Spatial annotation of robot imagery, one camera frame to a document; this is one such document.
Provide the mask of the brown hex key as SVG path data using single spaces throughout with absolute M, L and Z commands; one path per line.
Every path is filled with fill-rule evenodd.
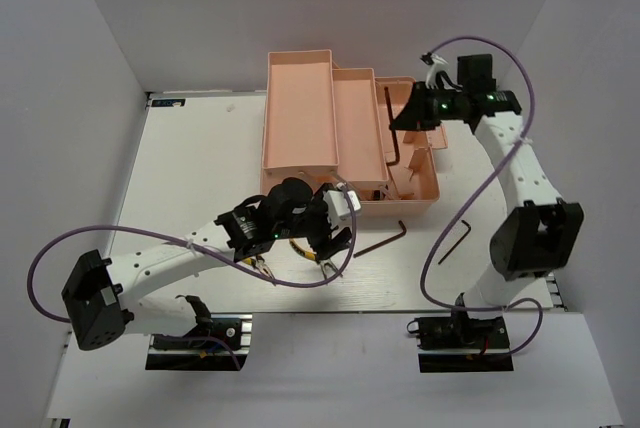
M 394 150 L 394 158 L 392 161 L 386 162 L 386 166 L 392 167 L 392 166 L 398 165 L 400 162 L 400 150 L 399 150 L 399 143 L 398 143 L 396 131 L 391 128 L 391 122 L 393 121 L 394 118 L 393 118 L 393 109 L 391 104 L 391 96 L 390 96 L 389 88 L 388 86 L 384 86 L 383 89 L 384 89 L 384 97 L 385 97 L 385 103 L 386 103 L 386 109 L 387 109 L 387 115 L 388 115 L 388 121 L 389 121 L 389 132 L 391 134 L 392 147 Z
M 362 257 L 362 256 L 367 255 L 367 254 L 369 254 L 369 253 L 371 253 L 373 251 L 376 251 L 376 250 L 378 250 L 378 249 L 380 249 L 382 247 L 385 247 L 385 246 L 387 246 L 387 245 L 389 245 L 391 243 L 394 243 L 394 242 L 398 241 L 399 239 L 403 238 L 404 236 L 406 236 L 407 227 L 406 227 L 406 224 L 404 223 L 404 221 L 398 220 L 398 226 L 399 226 L 399 229 L 400 229 L 400 231 L 398 233 L 396 233 L 393 236 L 390 236 L 390 237 L 388 237 L 388 238 L 386 238 L 384 240 L 381 240 L 381 241 L 379 241 L 379 242 L 377 242 L 377 243 L 375 243 L 375 244 L 373 244 L 371 246 L 368 246 L 366 248 L 363 248 L 363 249 L 355 252 L 353 257 L 354 258 Z
M 460 246 L 460 244 L 469 236 L 470 232 L 472 231 L 472 226 L 467 220 L 462 219 L 460 223 L 463 225 L 464 231 L 461 236 L 453 243 L 453 245 L 439 259 L 439 265 L 442 265 L 444 261 L 451 256 L 451 254 Z

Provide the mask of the pink plastic toolbox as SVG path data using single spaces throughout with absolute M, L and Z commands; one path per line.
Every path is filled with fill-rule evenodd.
M 440 198 L 434 153 L 448 146 L 446 131 L 396 131 L 394 158 L 384 97 L 388 86 L 393 116 L 406 102 L 414 78 L 378 77 L 371 68 L 341 68 L 330 50 L 268 55 L 261 191 L 287 177 L 312 187 L 340 179 L 358 194 L 363 213 L 410 217 Z M 382 198 L 373 200 L 374 190 Z

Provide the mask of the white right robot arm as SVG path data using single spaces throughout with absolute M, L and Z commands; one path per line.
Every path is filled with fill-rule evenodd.
M 516 95 L 498 89 L 492 66 L 489 54 L 459 57 L 457 87 L 414 83 L 390 123 L 393 130 L 418 132 L 444 121 L 464 122 L 502 189 L 507 217 L 490 239 L 489 265 L 451 309 L 465 312 L 453 319 L 451 332 L 466 347 L 484 339 L 486 320 L 514 304 L 526 287 L 567 265 L 584 221 L 581 205 L 565 201 L 546 176 L 526 141 L 530 122 Z

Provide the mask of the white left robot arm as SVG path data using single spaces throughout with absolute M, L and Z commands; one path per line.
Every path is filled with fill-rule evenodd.
M 78 347 L 94 351 L 125 334 L 178 335 L 199 347 L 211 322 L 198 313 L 181 317 L 174 303 L 148 301 L 152 293 L 218 267 L 231 267 L 261 281 L 279 281 L 247 264 L 281 240 L 303 238 L 315 258 L 326 262 L 353 252 L 361 204 L 346 184 L 312 189 L 287 178 L 265 195 L 251 196 L 212 222 L 181 237 L 135 229 L 157 245 L 107 258 L 97 250 L 82 254 L 61 292 Z

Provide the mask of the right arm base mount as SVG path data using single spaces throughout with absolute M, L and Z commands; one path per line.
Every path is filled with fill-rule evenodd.
M 407 334 L 417 340 L 421 373 L 498 373 L 514 370 L 502 316 L 470 318 L 466 312 L 411 320 Z

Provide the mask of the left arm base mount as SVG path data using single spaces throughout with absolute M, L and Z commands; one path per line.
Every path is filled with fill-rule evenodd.
M 248 357 L 253 316 L 214 315 L 183 336 L 153 335 L 147 371 L 235 372 Z

